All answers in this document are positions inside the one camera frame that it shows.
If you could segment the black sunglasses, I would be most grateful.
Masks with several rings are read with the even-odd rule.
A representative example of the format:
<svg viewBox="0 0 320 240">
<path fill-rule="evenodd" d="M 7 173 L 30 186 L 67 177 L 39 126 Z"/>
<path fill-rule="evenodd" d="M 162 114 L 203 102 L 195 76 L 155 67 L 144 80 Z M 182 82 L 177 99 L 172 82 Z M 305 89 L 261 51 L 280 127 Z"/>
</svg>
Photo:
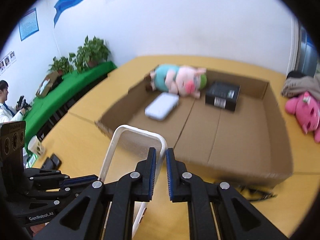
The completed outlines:
<svg viewBox="0 0 320 240">
<path fill-rule="evenodd" d="M 236 182 L 228 181 L 230 186 L 235 188 L 249 202 L 259 202 L 271 198 L 275 198 L 275 194 L 271 189 L 264 186 L 242 185 Z"/>
</svg>

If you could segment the clear phone case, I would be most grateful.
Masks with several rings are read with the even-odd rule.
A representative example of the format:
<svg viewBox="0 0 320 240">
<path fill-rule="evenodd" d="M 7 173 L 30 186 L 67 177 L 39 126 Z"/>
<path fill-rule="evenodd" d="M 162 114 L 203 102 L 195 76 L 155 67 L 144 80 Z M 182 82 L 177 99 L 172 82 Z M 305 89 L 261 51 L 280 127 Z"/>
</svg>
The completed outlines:
<svg viewBox="0 0 320 240">
<path fill-rule="evenodd" d="M 153 189 L 157 183 L 161 166 L 165 158 L 165 152 L 168 149 L 166 140 L 159 134 L 142 130 L 129 125 L 121 125 L 112 131 L 101 123 L 97 123 L 98 128 L 111 138 L 109 147 L 104 157 L 103 165 L 100 169 L 98 179 L 105 181 L 108 169 L 111 165 L 113 155 L 118 144 L 127 150 L 131 150 L 136 154 L 150 148 L 154 149 L 150 172 L 146 176 L 146 195 L 151 200 Z"/>
</svg>

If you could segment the light blue power bank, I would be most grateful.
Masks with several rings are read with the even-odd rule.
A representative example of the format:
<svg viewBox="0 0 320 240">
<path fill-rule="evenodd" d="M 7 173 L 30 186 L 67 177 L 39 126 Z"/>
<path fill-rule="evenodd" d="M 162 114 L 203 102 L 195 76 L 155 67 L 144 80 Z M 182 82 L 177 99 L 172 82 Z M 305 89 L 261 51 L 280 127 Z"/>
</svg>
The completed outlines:
<svg viewBox="0 0 320 240">
<path fill-rule="evenodd" d="M 145 108 L 144 114 L 153 120 L 163 121 L 178 105 L 179 99 L 177 94 L 163 92 Z"/>
</svg>

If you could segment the black small objects on table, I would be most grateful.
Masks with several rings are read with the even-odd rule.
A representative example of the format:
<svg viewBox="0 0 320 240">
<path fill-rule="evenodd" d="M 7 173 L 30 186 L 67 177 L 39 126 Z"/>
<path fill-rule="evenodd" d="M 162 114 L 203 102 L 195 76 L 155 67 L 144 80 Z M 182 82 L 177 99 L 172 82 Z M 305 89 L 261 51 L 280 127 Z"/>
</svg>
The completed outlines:
<svg viewBox="0 0 320 240">
<path fill-rule="evenodd" d="M 59 170 L 61 164 L 61 159 L 53 153 L 50 157 L 46 158 L 41 168 L 44 170 Z"/>
</svg>

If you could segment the white cup with pattern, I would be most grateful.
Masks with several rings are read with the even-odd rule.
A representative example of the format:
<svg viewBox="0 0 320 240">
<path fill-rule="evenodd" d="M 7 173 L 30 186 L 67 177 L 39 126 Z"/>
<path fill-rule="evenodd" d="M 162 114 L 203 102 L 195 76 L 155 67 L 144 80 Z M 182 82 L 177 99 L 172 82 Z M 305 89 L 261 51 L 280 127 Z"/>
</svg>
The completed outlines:
<svg viewBox="0 0 320 240">
<path fill-rule="evenodd" d="M 28 150 L 38 156 L 43 156 L 46 153 L 45 147 L 42 145 L 36 135 L 30 139 L 28 143 Z"/>
</svg>

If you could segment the cardboard box tray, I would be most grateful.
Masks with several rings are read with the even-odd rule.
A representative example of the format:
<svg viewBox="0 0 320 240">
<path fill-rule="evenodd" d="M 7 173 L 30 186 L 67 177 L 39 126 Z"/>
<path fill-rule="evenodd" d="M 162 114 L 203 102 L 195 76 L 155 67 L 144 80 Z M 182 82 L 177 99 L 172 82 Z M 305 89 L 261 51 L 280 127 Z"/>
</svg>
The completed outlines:
<svg viewBox="0 0 320 240">
<path fill-rule="evenodd" d="M 147 91 L 141 81 L 96 124 L 109 137 L 120 125 L 160 134 L 175 158 L 202 176 L 271 187 L 292 176 L 290 141 L 270 83 L 214 70 L 207 77 L 209 83 L 240 87 L 235 111 L 208 105 L 204 96 L 188 96 L 164 120 L 153 120 L 144 110 L 159 92 Z"/>
</svg>

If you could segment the green tablecloth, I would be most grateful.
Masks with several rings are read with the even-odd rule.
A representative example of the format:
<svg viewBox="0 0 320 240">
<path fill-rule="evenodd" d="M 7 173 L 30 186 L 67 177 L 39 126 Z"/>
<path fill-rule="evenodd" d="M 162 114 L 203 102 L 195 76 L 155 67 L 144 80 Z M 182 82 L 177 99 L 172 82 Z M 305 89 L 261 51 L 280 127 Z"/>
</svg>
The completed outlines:
<svg viewBox="0 0 320 240">
<path fill-rule="evenodd" d="M 108 61 L 81 73 L 75 70 L 72 73 L 65 74 L 62 77 L 62 82 L 44 98 L 35 98 L 31 111 L 24 117 L 26 122 L 25 148 L 28 148 L 30 139 L 36 135 L 60 107 L 77 93 L 89 88 L 90 84 L 116 68 L 113 62 Z"/>
</svg>

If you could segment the brown cardboard box on green table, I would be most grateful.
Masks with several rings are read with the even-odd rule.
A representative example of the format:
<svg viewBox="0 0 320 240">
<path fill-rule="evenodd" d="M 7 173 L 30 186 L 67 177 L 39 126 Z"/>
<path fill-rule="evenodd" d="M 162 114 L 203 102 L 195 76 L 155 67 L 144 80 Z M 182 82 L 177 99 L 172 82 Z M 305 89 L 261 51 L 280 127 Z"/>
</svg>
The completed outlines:
<svg viewBox="0 0 320 240">
<path fill-rule="evenodd" d="M 55 71 L 49 73 L 39 85 L 39 88 L 36 92 L 36 97 L 46 97 L 47 94 L 53 91 L 62 81 L 62 75 L 59 72 Z"/>
</svg>

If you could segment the small potted plant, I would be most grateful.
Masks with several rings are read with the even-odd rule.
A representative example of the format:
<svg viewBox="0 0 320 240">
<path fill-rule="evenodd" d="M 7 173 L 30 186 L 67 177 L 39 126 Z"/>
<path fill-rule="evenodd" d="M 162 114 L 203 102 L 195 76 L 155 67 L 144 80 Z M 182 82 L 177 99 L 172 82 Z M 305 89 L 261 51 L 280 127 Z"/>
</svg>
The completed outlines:
<svg viewBox="0 0 320 240">
<path fill-rule="evenodd" d="M 69 60 L 62 56 L 61 58 L 53 57 L 52 63 L 49 65 L 48 72 L 58 72 L 60 75 L 65 75 L 74 71 L 73 66 Z"/>
</svg>

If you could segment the black product box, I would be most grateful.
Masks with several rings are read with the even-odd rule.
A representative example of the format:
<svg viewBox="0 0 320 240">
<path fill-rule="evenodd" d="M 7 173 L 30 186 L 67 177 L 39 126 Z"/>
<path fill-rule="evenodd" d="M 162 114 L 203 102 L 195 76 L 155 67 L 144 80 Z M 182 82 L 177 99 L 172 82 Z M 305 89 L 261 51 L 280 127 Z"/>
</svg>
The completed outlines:
<svg viewBox="0 0 320 240">
<path fill-rule="evenodd" d="M 206 90 L 205 104 L 234 112 L 239 94 L 239 85 L 215 81 Z"/>
</svg>

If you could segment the large potted plant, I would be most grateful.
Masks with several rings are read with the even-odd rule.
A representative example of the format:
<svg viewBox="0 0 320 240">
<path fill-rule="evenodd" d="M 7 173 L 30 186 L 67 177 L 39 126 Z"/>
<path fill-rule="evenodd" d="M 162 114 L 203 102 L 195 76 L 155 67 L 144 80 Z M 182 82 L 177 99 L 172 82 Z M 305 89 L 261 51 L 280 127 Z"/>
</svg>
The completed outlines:
<svg viewBox="0 0 320 240">
<path fill-rule="evenodd" d="M 81 73 L 98 64 L 107 62 L 110 50 L 101 38 L 85 37 L 84 44 L 77 48 L 76 53 L 69 53 L 69 62 L 72 63 L 77 72 Z"/>
</svg>

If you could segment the pink plush toy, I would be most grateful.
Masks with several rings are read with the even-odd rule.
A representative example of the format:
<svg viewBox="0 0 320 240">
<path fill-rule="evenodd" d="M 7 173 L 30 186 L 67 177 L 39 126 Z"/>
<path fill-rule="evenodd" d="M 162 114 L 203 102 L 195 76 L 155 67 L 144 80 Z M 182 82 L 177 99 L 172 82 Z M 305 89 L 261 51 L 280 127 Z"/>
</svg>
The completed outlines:
<svg viewBox="0 0 320 240">
<path fill-rule="evenodd" d="M 294 115 L 304 134 L 313 133 L 316 143 L 319 143 L 319 101 L 308 91 L 285 103 L 285 112 Z"/>
</svg>

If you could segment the grey printed cloth bag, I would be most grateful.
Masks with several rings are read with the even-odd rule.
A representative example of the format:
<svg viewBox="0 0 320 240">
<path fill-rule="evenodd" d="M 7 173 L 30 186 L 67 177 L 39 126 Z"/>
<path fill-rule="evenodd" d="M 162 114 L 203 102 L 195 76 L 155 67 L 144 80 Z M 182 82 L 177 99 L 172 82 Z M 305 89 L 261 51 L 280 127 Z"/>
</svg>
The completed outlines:
<svg viewBox="0 0 320 240">
<path fill-rule="evenodd" d="M 296 70 L 289 72 L 281 90 L 281 95 L 292 98 L 305 92 L 309 92 L 316 100 L 319 100 L 319 73 L 308 76 Z"/>
</svg>

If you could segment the blue wall poster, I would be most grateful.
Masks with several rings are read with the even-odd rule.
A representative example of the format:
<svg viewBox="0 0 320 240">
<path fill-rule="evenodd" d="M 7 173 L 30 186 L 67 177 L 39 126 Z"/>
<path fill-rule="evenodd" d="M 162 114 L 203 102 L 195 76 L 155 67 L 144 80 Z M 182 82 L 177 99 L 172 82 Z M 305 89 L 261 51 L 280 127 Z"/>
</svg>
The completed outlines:
<svg viewBox="0 0 320 240">
<path fill-rule="evenodd" d="M 21 41 L 39 31 L 36 8 L 28 10 L 23 15 L 18 23 L 18 27 Z"/>
</svg>

